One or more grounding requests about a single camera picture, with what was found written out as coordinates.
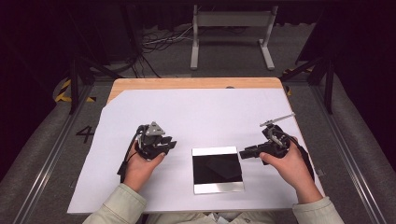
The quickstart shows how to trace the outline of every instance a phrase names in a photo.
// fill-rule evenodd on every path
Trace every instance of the metal bar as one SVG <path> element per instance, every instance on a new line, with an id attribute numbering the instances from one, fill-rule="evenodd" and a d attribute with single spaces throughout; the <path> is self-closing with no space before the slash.
<path id="1" fill-rule="evenodd" d="M 361 196 L 363 205 L 366 208 L 367 213 L 370 219 L 372 220 L 372 223 L 378 223 L 378 224 L 387 223 L 387 221 L 385 220 L 384 216 L 381 213 L 381 210 L 378 207 L 378 204 L 375 201 L 374 195 L 370 191 L 366 183 L 366 180 L 363 174 L 361 173 L 361 169 L 359 168 L 358 164 L 353 158 L 352 153 L 347 145 L 347 142 L 344 139 L 340 129 L 338 128 L 337 123 L 335 122 L 332 115 L 327 113 L 327 108 L 325 104 L 322 103 L 323 96 L 322 93 L 320 92 L 319 87 L 311 86 L 311 90 L 314 93 L 316 101 L 320 106 L 323 114 L 325 115 L 329 126 L 332 129 L 332 134 L 334 135 L 334 138 L 338 145 L 338 152 L 340 153 L 340 156 L 346 166 L 346 169 L 349 172 L 349 175 L 352 179 L 353 184 L 355 185 L 357 192 Z"/>
<path id="2" fill-rule="evenodd" d="M 275 22 L 275 18 L 276 18 L 276 12 L 277 12 L 277 7 L 273 7 L 271 10 L 271 15 L 270 15 L 270 19 L 268 20 L 267 24 L 266 24 L 266 31 L 265 31 L 265 38 L 262 41 L 262 48 L 266 48 L 268 45 L 268 41 L 270 40 L 270 35 L 272 33 L 272 29 L 274 27 L 274 22 Z"/>
<path id="3" fill-rule="evenodd" d="M 330 59 L 322 58 L 322 61 L 315 65 L 306 81 L 309 85 L 318 85 L 328 70 L 328 61 Z"/>
<path id="4" fill-rule="evenodd" d="M 117 78 L 123 78 L 122 76 L 120 76 L 119 74 L 107 69 L 106 67 L 102 66 L 99 63 L 96 63 L 94 61 L 92 61 L 91 59 L 87 58 L 87 57 L 83 57 L 83 56 L 76 56 L 76 59 L 84 62 L 85 64 L 88 64 L 94 68 L 96 68 L 97 70 L 99 70 L 100 72 L 102 72 L 103 74 L 109 76 L 109 77 L 114 77 L 115 79 Z"/>
<path id="5" fill-rule="evenodd" d="M 72 92 L 72 106 L 69 114 L 72 115 L 78 107 L 78 69 L 77 62 L 75 59 L 70 63 L 70 81 L 71 81 L 71 92 Z"/>
<path id="6" fill-rule="evenodd" d="M 198 26 L 267 26 L 274 23 L 270 11 L 199 11 Z"/>
<path id="7" fill-rule="evenodd" d="M 317 65 L 318 63 L 320 63 L 322 60 L 322 58 L 316 58 L 315 60 L 309 61 L 307 63 L 304 63 L 300 66 L 298 66 L 297 68 L 295 68 L 294 70 L 292 70 L 291 72 L 287 73 L 286 75 L 283 75 L 282 77 L 280 77 L 280 81 L 284 82 L 292 77 L 295 77 L 297 75 L 299 75 L 300 73 L 302 73 L 305 69 L 308 69 L 314 65 Z"/>
<path id="8" fill-rule="evenodd" d="M 61 130 L 61 133 L 59 134 L 58 138 L 56 139 L 56 142 L 54 146 L 52 147 L 51 152 L 49 153 L 49 156 L 47 157 L 47 160 L 44 162 L 43 167 L 41 168 L 40 172 L 37 175 L 37 178 L 35 179 L 35 183 L 33 184 L 32 188 L 30 189 L 30 192 L 28 196 L 26 197 L 20 212 L 17 214 L 15 217 L 13 223 L 26 223 L 32 215 L 33 210 L 35 209 L 35 205 L 38 202 L 38 199 L 40 198 L 44 188 L 46 187 L 50 175 L 52 174 L 53 169 L 55 168 L 56 162 L 59 160 L 59 157 L 61 156 L 61 153 L 64 149 L 64 143 L 67 138 L 67 135 L 70 133 L 71 127 L 73 126 L 79 112 L 81 111 L 81 108 L 84 105 L 85 99 L 89 96 L 89 93 L 91 92 L 92 86 L 84 86 L 82 89 L 82 93 L 80 95 L 80 101 L 81 104 L 78 105 L 76 108 L 75 113 L 72 115 L 69 115 L 67 118 L 66 122 L 64 123 L 64 126 Z"/>
<path id="9" fill-rule="evenodd" d="M 329 114 L 332 114 L 332 81 L 334 78 L 334 66 L 332 60 L 328 61 L 328 70 L 326 75 L 326 86 L 324 91 L 324 104 Z"/>
<path id="10" fill-rule="evenodd" d="M 266 125 L 268 125 L 268 124 L 272 124 L 272 123 L 275 123 L 275 122 L 278 122 L 278 121 L 280 121 L 280 120 L 282 120 L 282 119 L 287 119 L 287 118 L 293 117 L 293 116 L 295 116 L 295 115 L 296 115 L 296 114 L 294 114 L 294 112 L 292 112 L 290 115 L 281 117 L 281 118 L 279 118 L 279 119 L 270 119 L 270 120 L 266 121 L 265 123 L 260 124 L 260 127 L 266 126 Z"/>
<path id="11" fill-rule="evenodd" d="M 192 51 L 191 51 L 191 70 L 198 69 L 198 53 L 199 53 L 199 39 L 198 39 L 198 6 L 194 6 L 193 17 L 192 17 L 192 30 L 194 38 L 192 40 Z"/>

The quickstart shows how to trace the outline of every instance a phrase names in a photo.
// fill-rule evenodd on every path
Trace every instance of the number 4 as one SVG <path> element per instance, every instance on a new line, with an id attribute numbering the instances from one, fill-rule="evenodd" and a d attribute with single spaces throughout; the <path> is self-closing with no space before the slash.
<path id="1" fill-rule="evenodd" d="M 76 135 L 85 136 L 85 139 L 84 139 L 84 144 L 85 144 L 85 143 L 87 143 L 88 138 L 90 137 L 90 135 L 94 135 L 95 134 L 95 133 L 91 133 L 91 130 L 92 130 L 92 127 L 91 126 L 87 126 L 83 130 L 81 130 L 78 133 L 76 133 Z"/>

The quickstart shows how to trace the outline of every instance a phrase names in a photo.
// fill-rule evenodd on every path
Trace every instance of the person's left hand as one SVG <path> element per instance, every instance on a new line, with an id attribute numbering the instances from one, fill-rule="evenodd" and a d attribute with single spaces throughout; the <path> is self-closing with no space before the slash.
<path id="1" fill-rule="evenodd" d="M 129 152 L 128 158 L 134 153 L 135 154 L 128 161 L 123 184 L 138 192 L 149 180 L 155 167 L 157 167 L 163 161 L 165 153 L 158 155 L 152 161 L 147 161 L 143 159 L 138 153 L 136 153 L 136 150 L 134 149 L 136 143 L 137 141 L 134 141 L 131 151 Z"/>

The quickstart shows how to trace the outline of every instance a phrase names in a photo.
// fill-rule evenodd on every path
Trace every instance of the white paper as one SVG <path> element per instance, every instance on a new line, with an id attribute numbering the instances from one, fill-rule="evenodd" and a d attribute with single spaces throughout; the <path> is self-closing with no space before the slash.
<path id="1" fill-rule="evenodd" d="M 91 213 L 120 183 L 117 171 L 139 125 L 156 121 L 177 145 L 139 192 L 151 212 L 290 208 L 295 190 L 271 165 L 241 160 L 245 191 L 194 195 L 191 149 L 245 147 L 266 142 L 259 125 L 291 114 L 283 89 L 124 91 L 102 111 L 92 147 L 67 213 Z M 295 118 L 276 123 L 306 148 Z M 322 187 L 316 176 L 316 183 Z"/>

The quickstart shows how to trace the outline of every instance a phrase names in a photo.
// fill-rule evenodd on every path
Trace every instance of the metal rod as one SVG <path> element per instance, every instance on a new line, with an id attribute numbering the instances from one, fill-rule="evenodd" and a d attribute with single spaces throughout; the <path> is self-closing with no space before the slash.
<path id="1" fill-rule="evenodd" d="M 80 99 L 79 99 L 82 102 L 82 104 L 78 105 L 75 113 L 69 115 L 66 122 L 64 123 L 61 133 L 56 139 L 56 142 L 52 147 L 52 150 L 49 153 L 47 160 L 44 162 L 43 167 L 38 173 L 37 178 L 35 179 L 35 183 L 30 189 L 30 192 L 26 197 L 20 209 L 20 212 L 17 214 L 17 216 L 13 221 L 14 224 L 27 223 L 30 215 L 32 215 L 33 210 L 35 209 L 35 205 L 37 204 L 38 199 L 40 198 L 41 193 L 46 187 L 50 179 L 50 175 L 52 174 L 52 171 L 55 168 L 56 162 L 59 160 L 59 157 L 61 156 L 67 135 L 70 133 L 71 127 L 73 126 L 79 112 L 81 111 L 81 108 L 84 105 L 83 102 L 85 102 L 85 99 L 87 99 L 89 93 L 91 92 L 91 89 L 92 86 L 83 87 L 82 94 L 80 95 Z"/>
<path id="2" fill-rule="evenodd" d="M 333 136 L 338 144 L 338 152 L 341 156 L 341 159 L 346 166 L 346 169 L 349 172 L 349 175 L 352 179 L 353 184 L 359 195 L 361 196 L 361 200 L 363 202 L 366 211 L 372 220 L 372 223 L 384 224 L 387 223 L 384 216 L 381 213 L 381 210 L 378 207 L 378 204 L 375 201 L 374 195 L 369 189 L 369 186 L 366 183 L 366 179 L 364 178 L 363 174 L 361 173 L 361 169 L 359 168 L 358 164 L 356 163 L 355 159 L 352 156 L 352 153 L 347 145 L 346 140 L 344 139 L 340 129 L 338 128 L 337 123 L 335 122 L 332 115 L 327 112 L 325 104 L 323 104 L 323 96 L 320 92 L 319 87 L 311 86 L 311 90 L 316 97 L 316 101 L 320 106 L 323 114 L 328 121 L 332 129 Z"/>
<path id="3" fill-rule="evenodd" d="M 266 126 L 266 125 L 268 125 L 268 124 L 272 124 L 272 123 L 275 123 L 275 122 L 278 122 L 278 121 L 280 121 L 280 120 L 282 120 L 282 119 L 287 119 L 287 118 L 293 117 L 293 116 L 295 116 L 295 115 L 296 115 L 296 114 L 294 114 L 294 112 L 292 112 L 290 115 L 287 115 L 287 116 L 282 117 L 282 118 L 279 118 L 279 119 L 270 119 L 270 120 L 268 120 L 267 122 L 260 124 L 260 127 Z"/>

